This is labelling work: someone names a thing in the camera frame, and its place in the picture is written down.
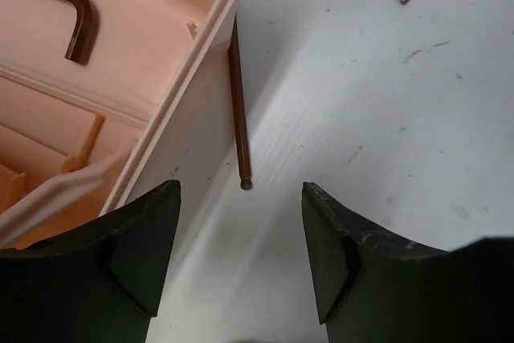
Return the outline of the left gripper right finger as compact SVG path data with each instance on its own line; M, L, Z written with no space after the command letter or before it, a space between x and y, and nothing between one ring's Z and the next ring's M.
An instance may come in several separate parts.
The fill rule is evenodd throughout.
M312 182L303 185L302 217L318 318L331 342L512 341L512 238L428 247Z

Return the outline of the long brown hex key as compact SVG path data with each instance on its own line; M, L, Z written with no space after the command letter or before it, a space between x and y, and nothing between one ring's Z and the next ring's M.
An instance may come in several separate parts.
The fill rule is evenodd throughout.
M239 51L239 34L237 18L231 33L230 46L227 50L230 75L230 95L232 101L235 146L239 168L240 187L242 190L252 188L251 157L247 135L247 116L243 93L243 77Z

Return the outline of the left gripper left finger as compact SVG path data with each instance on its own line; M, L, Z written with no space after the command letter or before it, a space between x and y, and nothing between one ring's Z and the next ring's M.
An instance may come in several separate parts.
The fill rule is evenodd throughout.
M168 180L80 227L2 250L2 341L145 341L180 207L180 183Z

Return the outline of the pink plastic toolbox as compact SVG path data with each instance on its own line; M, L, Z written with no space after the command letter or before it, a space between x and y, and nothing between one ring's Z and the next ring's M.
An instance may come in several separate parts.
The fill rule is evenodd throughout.
M1 245L125 204L186 89L223 74L236 0L1 0Z

